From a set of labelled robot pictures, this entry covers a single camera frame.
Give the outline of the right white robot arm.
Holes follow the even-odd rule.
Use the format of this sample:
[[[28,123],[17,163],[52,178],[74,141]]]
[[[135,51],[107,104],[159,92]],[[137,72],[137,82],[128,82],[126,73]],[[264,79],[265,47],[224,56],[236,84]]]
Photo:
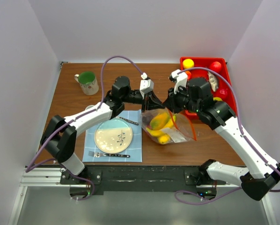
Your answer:
[[[208,160],[199,167],[199,180],[210,184],[221,180],[243,189],[253,200],[261,200],[280,181],[280,163],[250,140],[239,117],[224,101],[213,99],[211,86],[204,78],[172,78],[164,105],[173,113],[195,111],[199,120],[219,134],[245,163],[245,167]]]

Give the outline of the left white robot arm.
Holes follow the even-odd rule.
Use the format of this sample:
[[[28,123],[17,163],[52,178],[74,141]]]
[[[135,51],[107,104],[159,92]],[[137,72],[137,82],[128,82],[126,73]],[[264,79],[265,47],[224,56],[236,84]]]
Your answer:
[[[118,116],[124,110],[125,103],[139,104],[144,111],[163,109],[153,88],[154,83],[150,78],[141,80],[140,89],[132,90],[128,77],[117,77],[102,102],[72,116],[54,116],[41,138],[41,146],[71,173],[70,177],[75,183],[84,183],[87,171],[74,152],[76,138],[92,126]]]

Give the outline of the clear zip top bag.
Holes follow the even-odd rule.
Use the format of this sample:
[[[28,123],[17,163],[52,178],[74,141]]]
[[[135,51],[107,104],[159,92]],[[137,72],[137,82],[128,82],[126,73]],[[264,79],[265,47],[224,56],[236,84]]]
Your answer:
[[[151,129],[149,123],[153,117],[156,115],[167,112],[169,114],[169,120],[166,125],[160,130],[164,133],[168,134],[171,137],[170,143],[185,143],[190,141],[197,140],[197,135],[194,129],[192,122],[183,114],[180,113],[172,113],[167,108],[165,109],[154,109],[150,111],[145,111],[141,114],[141,126],[144,132],[156,143],[159,144],[157,138],[152,137],[147,131],[146,128]],[[171,116],[176,116],[175,125],[171,122]]]

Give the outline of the yellow bell pepper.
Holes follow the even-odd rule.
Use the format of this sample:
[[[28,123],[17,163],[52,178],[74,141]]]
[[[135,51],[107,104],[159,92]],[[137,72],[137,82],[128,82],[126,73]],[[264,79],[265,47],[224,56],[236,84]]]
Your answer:
[[[168,134],[162,135],[160,137],[157,138],[159,144],[167,144],[171,141],[171,137]]]

